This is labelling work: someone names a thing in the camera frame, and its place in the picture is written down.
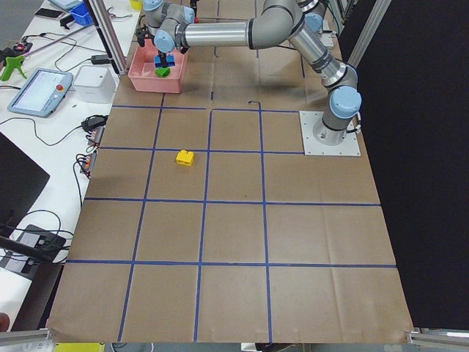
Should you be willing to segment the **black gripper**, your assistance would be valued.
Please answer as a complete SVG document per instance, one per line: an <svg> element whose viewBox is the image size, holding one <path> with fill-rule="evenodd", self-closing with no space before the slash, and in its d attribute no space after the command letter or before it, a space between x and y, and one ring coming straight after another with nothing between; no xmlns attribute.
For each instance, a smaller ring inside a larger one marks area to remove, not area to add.
<svg viewBox="0 0 469 352"><path fill-rule="evenodd" d="M160 57L160 66L161 67L166 67L166 57L167 57L167 53L164 53L162 51L159 51L158 52L158 56Z"/></svg>

